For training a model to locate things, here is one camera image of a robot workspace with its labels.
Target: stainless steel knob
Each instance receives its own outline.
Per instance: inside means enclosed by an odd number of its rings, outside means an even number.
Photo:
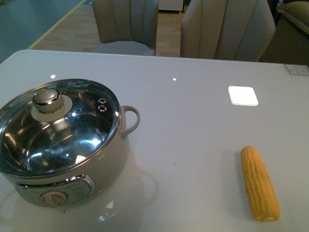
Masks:
[[[61,93],[55,88],[45,88],[34,94],[32,102],[42,113],[48,114],[59,110],[64,102]]]

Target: pot handle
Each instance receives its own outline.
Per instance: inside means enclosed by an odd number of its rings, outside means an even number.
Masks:
[[[137,116],[137,120],[136,120],[136,122],[133,126],[131,126],[130,128],[124,129],[123,131],[120,132],[121,137],[123,139],[125,139],[131,132],[133,132],[139,126],[139,124],[140,124],[140,113],[136,108],[134,108],[133,106],[130,106],[130,105],[122,105],[121,110],[123,110],[124,113],[126,113],[127,111],[132,111]]]

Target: chair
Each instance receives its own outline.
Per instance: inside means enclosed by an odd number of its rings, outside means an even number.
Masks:
[[[101,44],[93,51],[154,56],[158,0],[92,0]]]
[[[180,56],[259,61],[274,33],[267,0],[191,0]]]

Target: corn cob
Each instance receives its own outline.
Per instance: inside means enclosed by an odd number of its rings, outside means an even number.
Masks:
[[[252,216],[257,221],[275,221],[280,217],[278,201],[265,165],[252,146],[241,150],[242,173]]]

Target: pot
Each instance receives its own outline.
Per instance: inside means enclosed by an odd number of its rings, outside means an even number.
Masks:
[[[137,115],[126,128],[127,111]],[[0,172],[28,202],[75,203],[106,189],[126,162],[127,136],[140,123],[104,85],[55,81],[17,96],[0,110]]]

